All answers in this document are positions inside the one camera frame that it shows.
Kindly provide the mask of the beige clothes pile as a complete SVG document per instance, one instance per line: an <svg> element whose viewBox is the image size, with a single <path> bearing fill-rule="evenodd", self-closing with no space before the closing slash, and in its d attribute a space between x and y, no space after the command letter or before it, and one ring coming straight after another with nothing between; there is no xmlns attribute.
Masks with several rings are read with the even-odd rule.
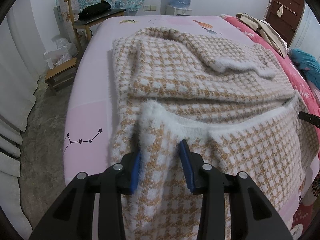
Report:
<svg viewBox="0 0 320 240"><path fill-rule="evenodd" d="M269 23L246 13L236 14L236 18L258 33L282 58L287 57L287 43Z"/></svg>

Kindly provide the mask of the blue fluffy garment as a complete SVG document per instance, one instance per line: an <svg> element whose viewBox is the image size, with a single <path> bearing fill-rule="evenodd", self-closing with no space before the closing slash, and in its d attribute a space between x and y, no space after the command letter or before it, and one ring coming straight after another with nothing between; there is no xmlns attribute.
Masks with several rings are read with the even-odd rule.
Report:
<svg viewBox="0 0 320 240"><path fill-rule="evenodd" d="M289 56L298 70L315 86L319 87L319 62L317 59L297 48L290 49Z"/></svg>

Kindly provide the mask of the small wooden stool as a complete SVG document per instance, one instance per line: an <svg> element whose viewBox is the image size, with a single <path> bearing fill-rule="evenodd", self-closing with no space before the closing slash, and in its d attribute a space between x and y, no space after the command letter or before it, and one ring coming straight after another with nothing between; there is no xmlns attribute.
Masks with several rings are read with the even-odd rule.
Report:
<svg viewBox="0 0 320 240"><path fill-rule="evenodd" d="M74 80L78 70L77 58L72 58L47 71L45 82L53 94Z"/></svg>

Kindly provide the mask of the white plastic bag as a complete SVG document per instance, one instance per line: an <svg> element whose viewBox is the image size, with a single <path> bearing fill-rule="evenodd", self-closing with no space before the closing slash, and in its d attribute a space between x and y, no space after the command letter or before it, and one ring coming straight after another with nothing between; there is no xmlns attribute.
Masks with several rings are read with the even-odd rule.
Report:
<svg viewBox="0 0 320 240"><path fill-rule="evenodd" d="M56 48L44 53L43 58L48 64L49 69L66 63L67 61L75 58L78 54L78 49L73 42L69 42L65 37L56 35L53 37Z"/></svg>

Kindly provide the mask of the pink bed sheet mattress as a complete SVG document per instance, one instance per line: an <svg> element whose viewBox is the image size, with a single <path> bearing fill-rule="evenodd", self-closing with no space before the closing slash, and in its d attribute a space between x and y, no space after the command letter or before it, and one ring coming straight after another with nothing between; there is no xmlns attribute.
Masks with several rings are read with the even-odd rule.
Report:
<svg viewBox="0 0 320 240"><path fill-rule="evenodd" d="M66 181L71 181L80 171L103 172L121 160L112 161L110 156L119 124L113 43L152 27L226 38L246 46L258 44L219 16L133 16L114 17L103 22L80 61L69 100L63 149ZM284 220L283 207L277 211L293 237Z"/></svg>

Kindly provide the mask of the wooden chair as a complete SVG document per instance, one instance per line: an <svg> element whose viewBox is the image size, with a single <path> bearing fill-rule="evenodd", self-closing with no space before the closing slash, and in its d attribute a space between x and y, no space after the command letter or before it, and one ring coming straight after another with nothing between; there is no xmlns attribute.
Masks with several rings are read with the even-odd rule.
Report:
<svg viewBox="0 0 320 240"><path fill-rule="evenodd" d="M90 5L89 7L86 7L84 10L82 10L79 13L79 18L75 20L72 9L72 0L64 0L64 2L68 4L72 29L74 31L77 48L80 53L82 53L82 45L78 34L78 29L85 30L86 37L89 42L92 38L92 34L90 31L91 26L97 25L111 17L124 16L126 11L126 9L124 8L112 9L111 5L108 2L106 2L105 0L101 0L100 3Z"/></svg>

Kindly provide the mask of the white curtain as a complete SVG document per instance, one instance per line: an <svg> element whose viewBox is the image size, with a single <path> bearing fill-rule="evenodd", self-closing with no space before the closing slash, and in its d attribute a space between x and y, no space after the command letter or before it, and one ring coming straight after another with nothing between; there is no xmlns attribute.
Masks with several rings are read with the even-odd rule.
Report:
<svg viewBox="0 0 320 240"><path fill-rule="evenodd" d="M25 24L9 12L1 23L1 228L28 239L31 224L21 207L21 134L35 105L39 72L23 48Z"/></svg>

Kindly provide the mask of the white water dispenser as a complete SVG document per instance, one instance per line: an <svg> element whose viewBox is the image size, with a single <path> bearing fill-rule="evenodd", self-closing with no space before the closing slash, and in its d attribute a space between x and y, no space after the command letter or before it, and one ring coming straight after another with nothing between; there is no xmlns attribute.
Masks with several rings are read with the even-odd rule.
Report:
<svg viewBox="0 0 320 240"><path fill-rule="evenodd" d="M166 8L166 15L171 15L171 16L191 16L193 10L189 8L178 8L174 7L172 5L167 5Z"/></svg>

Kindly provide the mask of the pink floral quilt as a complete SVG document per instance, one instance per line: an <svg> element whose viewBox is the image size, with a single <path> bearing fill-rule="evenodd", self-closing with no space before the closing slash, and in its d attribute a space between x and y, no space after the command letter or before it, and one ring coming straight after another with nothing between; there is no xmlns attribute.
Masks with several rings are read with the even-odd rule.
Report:
<svg viewBox="0 0 320 240"><path fill-rule="evenodd" d="M258 33L236 17L224 14L220 17L244 33L253 42L270 49L281 64L292 87L299 91L308 111L319 116L319 103L314 96L314 89L299 74L289 57L281 57ZM319 229L319 155L316 155L312 161L297 193L291 197L290 203L283 207L281 211L285 222L289 224L289 228L293 232L294 239L308 239Z"/></svg>

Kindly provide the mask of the black bag on chair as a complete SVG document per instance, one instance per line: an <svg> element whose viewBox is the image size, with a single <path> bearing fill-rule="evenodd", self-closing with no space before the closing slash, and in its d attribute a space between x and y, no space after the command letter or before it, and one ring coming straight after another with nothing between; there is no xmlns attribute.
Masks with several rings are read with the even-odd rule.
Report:
<svg viewBox="0 0 320 240"><path fill-rule="evenodd" d="M107 1L90 5L79 13L80 21L88 21L92 18L105 14L111 9L111 5Z"/></svg>

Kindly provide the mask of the beige houndstooth knit coat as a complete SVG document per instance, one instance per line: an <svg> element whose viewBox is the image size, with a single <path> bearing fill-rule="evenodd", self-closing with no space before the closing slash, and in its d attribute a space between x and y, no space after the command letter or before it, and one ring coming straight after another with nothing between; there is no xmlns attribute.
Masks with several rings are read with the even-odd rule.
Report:
<svg viewBox="0 0 320 240"><path fill-rule="evenodd" d="M145 28L113 43L119 124L112 161L141 150L137 191L122 198L127 239L195 239L200 196L178 143L223 173L247 172L276 210L319 152L306 105L274 53L215 36Z"/></svg>

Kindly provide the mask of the cloth hanging on door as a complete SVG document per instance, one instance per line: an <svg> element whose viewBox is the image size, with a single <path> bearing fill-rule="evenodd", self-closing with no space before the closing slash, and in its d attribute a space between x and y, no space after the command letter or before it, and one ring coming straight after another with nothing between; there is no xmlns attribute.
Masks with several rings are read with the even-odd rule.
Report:
<svg viewBox="0 0 320 240"><path fill-rule="evenodd" d="M281 5L281 6L278 8L276 14L277 14L277 16L278 16L279 18L281 18L281 17L283 16L283 14L284 14L284 6L283 6L283 5Z"/></svg>

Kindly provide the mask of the wall power socket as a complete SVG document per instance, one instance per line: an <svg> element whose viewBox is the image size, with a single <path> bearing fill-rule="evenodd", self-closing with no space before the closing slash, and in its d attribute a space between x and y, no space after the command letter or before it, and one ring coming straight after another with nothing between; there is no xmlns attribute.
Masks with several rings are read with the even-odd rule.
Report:
<svg viewBox="0 0 320 240"><path fill-rule="evenodd" d="M156 11L157 7L155 5L144 5L143 10L144 11Z"/></svg>

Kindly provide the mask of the brown wooden door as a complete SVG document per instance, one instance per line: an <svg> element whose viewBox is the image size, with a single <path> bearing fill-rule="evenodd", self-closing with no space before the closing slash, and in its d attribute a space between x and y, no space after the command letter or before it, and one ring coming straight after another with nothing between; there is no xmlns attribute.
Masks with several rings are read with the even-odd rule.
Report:
<svg viewBox="0 0 320 240"><path fill-rule="evenodd" d="M265 21L269 23L281 38L290 45L304 11L304 0L270 0ZM284 6L284 14L279 18L276 14L278 8Z"/></svg>

